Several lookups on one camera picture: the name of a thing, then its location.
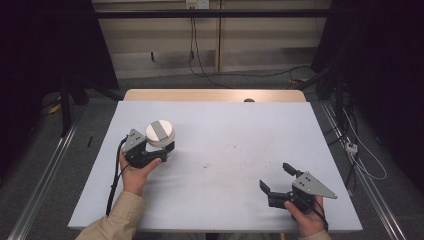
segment white cable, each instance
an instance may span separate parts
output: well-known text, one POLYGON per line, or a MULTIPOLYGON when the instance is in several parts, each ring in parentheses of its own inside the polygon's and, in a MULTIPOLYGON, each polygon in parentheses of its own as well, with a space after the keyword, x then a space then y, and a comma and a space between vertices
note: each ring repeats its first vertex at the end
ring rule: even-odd
POLYGON ((350 155, 352 156, 352 160, 356 163, 356 165, 358 166, 359 169, 361 169, 363 172, 365 172, 369 177, 374 178, 376 180, 384 180, 387 178, 387 172, 386 169, 384 168, 383 164, 381 164, 381 162, 378 160, 378 158, 365 146, 365 144, 361 141, 361 139, 359 139, 358 135, 355 132, 355 129, 353 128, 352 122, 349 119, 349 116, 347 115, 346 111, 343 109, 344 114, 346 115, 347 121, 349 122, 350 127, 352 128, 353 134, 355 134, 355 137, 358 139, 359 143, 371 154, 371 156, 374 157, 374 159, 378 162, 378 164, 381 166, 381 168, 384 171, 384 177, 376 177, 374 175, 372 175, 371 173, 369 173, 365 168, 363 168, 356 160, 355 157, 350 153, 350 155))

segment human hand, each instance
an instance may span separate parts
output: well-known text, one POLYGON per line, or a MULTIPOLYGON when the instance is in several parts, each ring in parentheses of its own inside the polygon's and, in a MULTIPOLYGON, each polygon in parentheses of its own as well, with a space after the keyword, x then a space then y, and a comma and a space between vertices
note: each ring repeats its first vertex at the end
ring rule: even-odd
MULTIPOLYGON (((321 196, 316 196, 315 200, 315 210, 317 210, 321 215, 324 215, 323 209, 321 209, 321 207, 324 207, 323 198, 321 196)), ((324 230, 324 222, 315 212, 309 211, 308 213, 304 214, 290 201, 284 202, 284 206, 293 215, 299 224, 299 232, 301 237, 308 237, 324 230)))
POLYGON ((131 165, 128 165, 129 163, 121 150, 119 153, 119 164, 121 165, 124 191, 141 196, 147 182, 147 175, 149 175, 149 173, 152 172, 153 169, 160 164, 160 162, 160 158, 156 158, 144 168, 134 168, 131 165))

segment person's arm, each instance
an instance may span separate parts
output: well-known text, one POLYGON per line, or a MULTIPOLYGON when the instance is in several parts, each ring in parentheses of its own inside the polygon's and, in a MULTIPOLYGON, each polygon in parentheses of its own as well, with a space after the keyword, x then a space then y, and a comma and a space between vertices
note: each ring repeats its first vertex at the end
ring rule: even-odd
MULTIPOLYGON (((303 214, 293 203, 286 201, 284 203, 286 209, 293 215, 299 224, 300 238, 299 240, 331 240, 330 235, 324 230, 323 220, 310 211, 307 214, 303 214)), ((323 215, 323 198, 321 196, 316 197, 315 209, 323 215)))
POLYGON ((124 190, 116 200, 109 216, 93 222, 81 231, 77 239, 132 239, 146 204, 141 198, 147 175, 159 164, 160 159, 153 160, 142 169, 128 165, 121 152, 119 163, 122 171, 124 190))

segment beige sleeve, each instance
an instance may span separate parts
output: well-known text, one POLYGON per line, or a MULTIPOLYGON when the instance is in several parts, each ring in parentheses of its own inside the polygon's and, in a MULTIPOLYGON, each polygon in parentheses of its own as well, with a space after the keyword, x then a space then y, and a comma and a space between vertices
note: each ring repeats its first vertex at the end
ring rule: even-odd
POLYGON ((132 239, 145 208, 143 198, 121 192, 109 217, 90 224, 77 239, 132 239))
POLYGON ((299 238, 299 240, 331 240, 330 235, 325 230, 315 233, 314 235, 299 238))

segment table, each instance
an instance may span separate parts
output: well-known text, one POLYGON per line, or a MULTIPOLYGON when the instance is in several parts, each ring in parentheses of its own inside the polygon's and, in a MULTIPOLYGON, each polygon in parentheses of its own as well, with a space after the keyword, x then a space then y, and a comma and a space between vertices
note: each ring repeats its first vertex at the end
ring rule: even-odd
POLYGON ((269 208, 259 189, 262 179, 273 191, 291 190, 294 178, 281 168, 283 162, 310 171, 339 196, 325 200, 330 231, 362 229, 301 92, 194 89, 128 91, 118 104, 69 227, 84 228, 104 214, 119 141, 132 126, 158 119, 174 124, 176 148, 174 156, 149 175, 143 193, 148 208, 139 230, 297 231, 290 214, 269 208), (256 103, 239 102, 246 98, 256 103))

